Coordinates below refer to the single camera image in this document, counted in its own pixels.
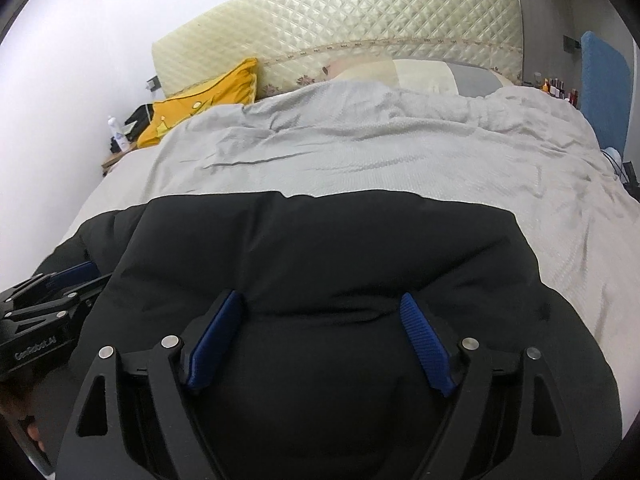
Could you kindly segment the person's left hand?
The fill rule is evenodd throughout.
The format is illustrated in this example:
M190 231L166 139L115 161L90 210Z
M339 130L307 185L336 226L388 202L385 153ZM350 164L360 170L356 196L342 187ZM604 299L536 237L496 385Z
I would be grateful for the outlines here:
M1 393L1 415L5 419L24 420L29 418L29 405L24 399L12 398L7 393ZM40 431L36 422L33 420L29 422L26 427L26 432L29 439L38 446L41 452L46 450L44 442L41 439Z

